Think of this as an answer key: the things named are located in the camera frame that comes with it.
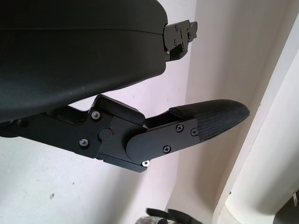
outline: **screw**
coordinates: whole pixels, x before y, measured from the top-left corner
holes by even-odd
[[[92,112],[92,119],[98,120],[98,119],[100,119],[100,117],[101,117],[101,114],[98,111]]]
[[[142,162],[142,166],[144,166],[144,167],[148,167],[149,165],[150,165],[149,160]]]
[[[79,141],[79,145],[81,146],[81,147],[86,147],[86,146],[88,146],[88,140],[87,139],[81,139],[80,141]]]
[[[171,147],[170,146],[164,146],[163,147],[163,152],[166,154],[166,153],[169,153],[171,151]]]
[[[176,127],[177,132],[182,132],[184,129],[184,126],[182,124],[178,124]]]
[[[191,135],[192,135],[192,136],[196,136],[196,135],[198,135],[198,130],[197,130],[197,128],[193,128],[193,129],[191,130]]]

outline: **white wall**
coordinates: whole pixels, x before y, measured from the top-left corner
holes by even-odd
[[[299,18],[290,38],[292,49],[298,50]],[[298,74],[299,51],[225,203],[242,224],[272,224],[275,213],[299,189]]]
[[[254,117],[258,106],[251,101],[265,75],[289,4],[288,0],[198,1],[195,20],[199,31],[192,45],[186,103],[233,99],[247,105],[250,117]],[[242,146],[235,147],[239,133],[244,126],[248,131],[251,122],[249,118],[215,139],[180,152],[177,182],[168,208],[212,223]]]
[[[213,223],[217,223],[218,216],[221,213],[222,207],[232,191],[233,185],[240,174],[240,171],[246,162],[246,159],[251,151],[252,145],[256,140],[259,130],[265,121],[265,118],[270,110],[270,107],[277,95],[277,92],[296,56],[299,48],[298,32],[295,28],[297,22],[295,20],[299,13],[299,0],[292,0],[287,8],[283,22],[279,28],[278,35],[271,49],[270,57],[265,65],[263,76],[259,81],[258,88],[251,101],[251,107],[258,108],[256,115],[249,118],[240,132],[235,148],[241,148],[237,160],[229,161],[233,164],[233,169],[227,169],[230,172],[229,178],[223,181],[226,182],[218,201],[213,215]]]
[[[170,23],[194,20],[196,0],[160,2]],[[147,117],[183,105],[189,61],[190,53],[168,63],[163,75],[107,95]],[[87,109],[92,102],[75,106]],[[166,207],[177,163],[178,154],[170,154],[139,174],[26,139],[0,138],[0,224],[132,224],[146,207]]]

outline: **black metal bracket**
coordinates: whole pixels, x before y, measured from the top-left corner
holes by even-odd
[[[166,61],[175,61],[187,54],[188,44],[196,38],[197,26],[197,22],[186,20],[164,28]]]
[[[170,112],[145,119],[136,109],[99,95],[90,110],[65,106],[0,124],[0,136],[24,137],[143,172],[151,159],[199,143],[196,119]]]

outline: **black screw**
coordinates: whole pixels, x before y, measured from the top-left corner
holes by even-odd
[[[191,135],[192,135],[192,136],[196,136],[196,135],[198,135],[198,130],[197,130],[197,128],[193,128],[193,129],[191,130]]]
[[[177,132],[182,132],[184,129],[184,126],[182,124],[178,124],[176,127]]]
[[[17,124],[18,124],[20,127],[28,127],[29,122],[28,122],[27,120],[21,119],[21,120],[18,120],[18,121],[17,121]]]
[[[171,147],[170,146],[164,146],[163,147],[163,152],[166,154],[166,153],[169,153],[171,151]]]

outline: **silver screw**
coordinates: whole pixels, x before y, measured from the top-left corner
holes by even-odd
[[[176,130],[177,132],[182,132],[184,129],[184,126],[182,124],[177,125]]]
[[[149,165],[150,165],[149,160],[142,162],[142,166],[144,166],[144,167],[148,167]]]
[[[79,145],[81,146],[81,147],[86,147],[86,146],[88,146],[88,140],[87,139],[81,139],[80,141],[79,141]]]
[[[163,152],[164,153],[169,153],[171,151],[171,147],[170,146],[164,146],[163,147]]]
[[[98,111],[92,112],[92,119],[98,120],[98,119],[100,119],[100,117],[101,117],[101,114]]]

